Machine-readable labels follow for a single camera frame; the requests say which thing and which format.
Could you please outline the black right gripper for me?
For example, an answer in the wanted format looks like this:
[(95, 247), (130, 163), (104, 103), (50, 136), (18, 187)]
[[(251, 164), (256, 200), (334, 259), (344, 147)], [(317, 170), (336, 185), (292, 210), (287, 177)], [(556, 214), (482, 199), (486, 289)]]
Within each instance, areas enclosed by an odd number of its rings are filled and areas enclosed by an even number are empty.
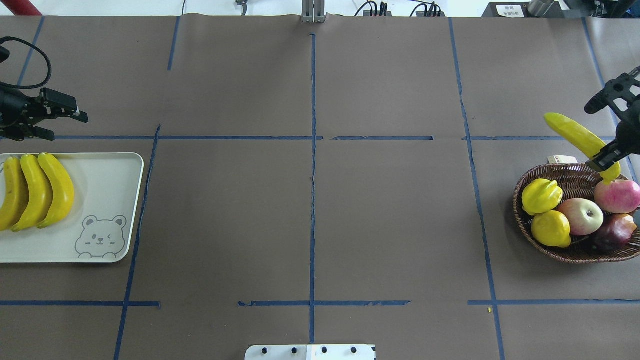
[(615, 140), (585, 162), (597, 173), (612, 169), (628, 155), (640, 155), (639, 108), (629, 107), (626, 111), (615, 109), (614, 112), (620, 120), (615, 130)]

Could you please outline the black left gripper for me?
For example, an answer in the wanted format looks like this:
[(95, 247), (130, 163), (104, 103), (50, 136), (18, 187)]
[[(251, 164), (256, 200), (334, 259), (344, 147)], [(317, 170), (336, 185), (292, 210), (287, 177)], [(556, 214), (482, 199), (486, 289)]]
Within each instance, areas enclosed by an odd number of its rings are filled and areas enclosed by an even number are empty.
[(25, 139), (55, 141), (55, 133), (36, 125), (35, 118), (44, 107), (44, 119), (68, 117), (81, 123), (89, 123), (89, 116), (81, 111), (74, 96), (42, 88), (39, 98), (26, 96), (18, 89), (5, 85), (0, 87), (0, 132), (1, 137), (22, 142)]

